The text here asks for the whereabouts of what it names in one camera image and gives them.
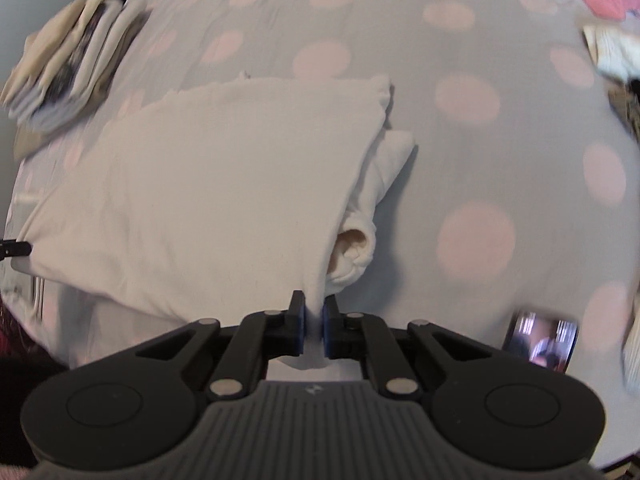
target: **mattress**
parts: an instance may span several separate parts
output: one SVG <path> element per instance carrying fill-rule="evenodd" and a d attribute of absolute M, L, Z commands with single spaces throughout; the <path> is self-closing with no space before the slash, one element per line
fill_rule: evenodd
<path fill-rule="evenodd" d="M 388 73 L 390 124 L 413 132 L 418 150 L 377 209 L 374 261 L 338 296 L 341 308 L 398 327 L 428 319 L 493 346 L 517 307 L 575 317 L 568 373 L 607 409 L 594 464 L 640 447 L 640 399 L 623 387 L 620 354 L 638 282 L 640 156 L 590 65 L 580 26 L 594 18 L 580 0 L 149 2 L 105 104 L 20 166 L 12 229 L 24 222 L 13 218 L 16 204 L 58 184 L 105 124 L 171 90 L 242 71 Z M 42 298 L 37 319 L 24 315 L 31 298 L 5 301 L 72 365 L 99 356 L 114 327 L 131 341 L 176 323 L 56 283 Z"/>

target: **gray bed sheet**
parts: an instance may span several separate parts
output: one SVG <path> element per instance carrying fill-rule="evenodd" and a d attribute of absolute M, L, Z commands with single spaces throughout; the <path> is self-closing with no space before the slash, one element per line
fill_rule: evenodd
<path fill-rule="evenodd" d="M 577 317 L 568 373 L 607 409 L 594 463 L 640 447 L 640 400 L 623 386 L 620 354 L 638 282 L 640 157 L 590 65 L 580 26 L 596 20 L 580 0 L 149 2 L 104 106 L 21 166 L 15 212 L 59 183 L 109 120 L 169 90 L 241 71 L 388 73 L 391 125 L 418 149 L 376 212 L 374 261 L 339 295 L 343 309 L 391 326 L 427 318 L 494 346 L 518 306 Z M 24 222 L 13 214 L 11 232 Z M 31 298 L 3 286 L 28 330 L 74 365 L 133 316 L 48 283 L 42 319 L 27 318 Z M 167 327 L 156 321 L 127 324 L 128 336 Z"/>

